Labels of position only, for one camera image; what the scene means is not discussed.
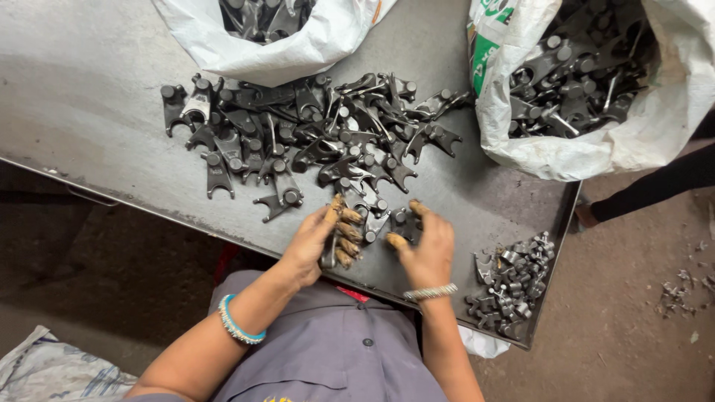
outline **gray shirt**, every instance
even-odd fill
[[[261,272],[231,274],[211,310]],[[302,289],[216,392],[216,402],[446,401],[422,363],[413,324],[388,305],[365,303],[318,282]],[[131,402],[178,402],[169,394]]]

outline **metal table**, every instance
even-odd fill
[[[464,91],[469,3],[399,1],[359,50],[327,74],[341,84],[366,72],[394,71],[417,82],[418,101],[444,88]],[[298,222],[332,195],[331,187],[316,185],[313,166],[295,175],[305,204],[267,224],[261,222],[267,208],[252,200],[272,188],[257,185],[255,176],[248,185],[235,181],[235,200],[224,190],[206,198],[200,149],[188,152],[186,137],[164,134],[159,95],[163,84],[190,91],[197,68],[148,1],[10,2],[0,14],[0,36],[2,160],[276,257]],[[438,122],[464,137],[454,145],[456,159],[425,147],[413,168],[419,177],[406,181],[410,193],[381,182],[380,195],[390,208],[416,197],[453,222],[452,279],[460,287],[453,304],[460,319],[471,320],[463,302],[476,287],[471,253],[542,230],[560,233],[560,245],[578,185],[498,166],[479,147],[470,108]],[[405,163],[412,168],[412,157]],[[380,241],[352,269],[326,275],[405,303],[395,297],[408,289],[404,272]],[[529,335],[517,344],[529,348],[532,340]]]

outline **silver bangle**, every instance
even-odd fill
[[[450,283],[449,285],[438,286],[436,288],[422,288],[417,290],[409,290],[403,293],[403,297],[409,301],[420,301],[424,299],[443,298],[457,291],[457,285]]]

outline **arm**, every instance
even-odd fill
[[[399,252],[413,289],[434,288],[450,283],[454,230],[452,225],[415,200],[410,208],[422,215],[424,233],[419,247],[412,249],[398,236],[390,244]],[[419,302],[423,314],[424,363],[451,402],[484,401],[457,330],[450,298]]]
[[[337,221],[327,211],[324,207],[305,218],[283,258],[230,301],[228,311],[243,331],[261,333],[300,288],[320,277],[317,259]],[[173,393],[189,402],[206,401],[248,348],[213,312],[164,350],[125,397]]]

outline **dirt floor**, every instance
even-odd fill
[[[583,188],[599,200],[642,175]],[[6,165],[0,189],[63,192]],[[706,291],[696,283],[687,296],[700,310],[694,317],[677,309],[663,318],[658,307],[662,282],[680,285],[680,269],[713,272],[697,265],[715,261],[712,192],[569,235],[533,350],[473,358],[487,400],[715,401],[715,306],[701,309]],[[135,375],[205,316],[223,246],[123,206],[4,205],[0,227],[0,356],[42,324]],[[701,240],[712,246],[695,251]]]

